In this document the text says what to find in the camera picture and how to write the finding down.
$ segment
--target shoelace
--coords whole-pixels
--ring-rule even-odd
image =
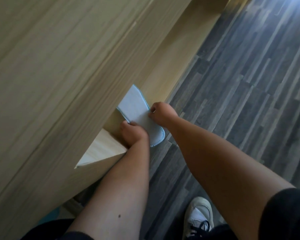
[[[204,223],[207,223],[207,225],[208,225],[208,227],[206,228],[207,230],[202,229],[202,226],[204,225]],[[196,237],[203,237],[204,235],[206,235],[209,232],[210,223],[207,220],[205,220],[200,223],[199,227],[195,227],[195,226],[191,225],[190,229],[195,231],[195,232],[192,232],[191,235],[196,236]]]

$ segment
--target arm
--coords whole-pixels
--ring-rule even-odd
[[[149,188],[149,137],[124,121],[121,133],[130,149],[104,176],[88,205],[67,232],[93,239],[138,239]]]
[[[202,185],[239,239],[258,239],[259,223],[269,199],[293,186],[223,138],[178,117],[165,103],[149,114],[166,127]]]

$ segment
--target gray wood-look floor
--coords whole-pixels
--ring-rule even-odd
[[[240,7],[231,1],[170,104],[300,188],[300,0]],[[181,239],[188,203],[208,196],[171,135],[152,149],[150,166],[140,239]]]

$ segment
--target sneaker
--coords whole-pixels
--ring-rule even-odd
[[[212,208],[208,200],[194,198],[185,212],[182,240],[191,236],[202,237],[214,227]]]

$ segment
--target black shorts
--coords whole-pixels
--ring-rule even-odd
[[[81,232],[66,232],[73,219],[62,219],[41,224],[29,231],[21,240],[93,240]],[[204,238],[237,239],[228,225],[213,228]],[[274,195],[262,213],[259,239],[300,239],[300,190],[285,189]]]

